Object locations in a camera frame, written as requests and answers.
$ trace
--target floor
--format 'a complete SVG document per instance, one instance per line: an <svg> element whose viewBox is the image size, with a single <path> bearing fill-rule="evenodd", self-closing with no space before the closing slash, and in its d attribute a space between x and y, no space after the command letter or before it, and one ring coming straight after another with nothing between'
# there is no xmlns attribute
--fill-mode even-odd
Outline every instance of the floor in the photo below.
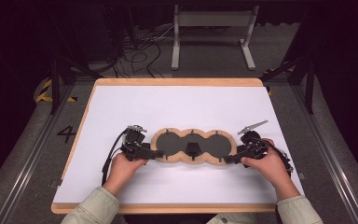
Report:
<svg viewBox="0 0 358 224"><path fill-rule="evenodd" d="M298 24L256 26L250 43L256 69L246 67L238 39L238 28L184 30L181 35L179 70L171 69L172 35L144 50L128 51L116 69L106 77L261 77L266 69L280 65ZM102 66L93 63L91 68ZM287 74L265 85L271 87L271 102L281 124L299 173L304 191L324 223L358 223L358 164L339 133L318 82L314 87L313 111L303 105L304 85L290 86ZM41 87L35 90L35 99ZM65 102L54 116L50 102L38 102L28 126L0 171L0 223L60 223L50 206L63 167L74 141L58 133L68 126L76 132L90 97L93 80L78 75L75 86L62 86ZM276 223L273 214L256 214L259 223ZM123 223L117 216L113 223Z"/></svg>

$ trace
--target dark background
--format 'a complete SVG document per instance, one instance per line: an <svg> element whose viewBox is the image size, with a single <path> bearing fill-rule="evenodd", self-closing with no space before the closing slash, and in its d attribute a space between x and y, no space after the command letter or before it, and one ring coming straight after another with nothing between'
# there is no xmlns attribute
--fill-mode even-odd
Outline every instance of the dark background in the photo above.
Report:
<svg viewBox="0 0 358 224"><path fill-rule="evenodd" d="M153 29L172 22L173 16L172 5L108 9L110 17L98 4L0 3L0 167L31 117L34 90L49 76L55 57L64 55L85 66L88 61L112 61L129 27L129 20L120 18L131 17L133 24ZM325 1L312 9L264 5L257 22L303 22L285 59L311 56L324 98L358 161L358 3Z"/></svg>

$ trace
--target white board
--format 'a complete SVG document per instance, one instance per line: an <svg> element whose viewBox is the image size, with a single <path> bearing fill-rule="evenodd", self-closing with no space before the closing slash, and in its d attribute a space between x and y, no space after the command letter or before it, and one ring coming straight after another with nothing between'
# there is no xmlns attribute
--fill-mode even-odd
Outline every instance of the white board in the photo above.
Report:
<svg viewBox="0 0 358 224"><path fill-rule="evenodd" d="M53 203L81 203L101 186L102 168L118 135L128 125L147 129L150 142L162 128L223 130L241 145L237 132L255 129L290 152L264 87L97 86L73 158ZM296 167L292 180L304 194ZM241 164L213 166L149 161L119 196L122 204L276 203L275 191L257 170Z"/></svg>

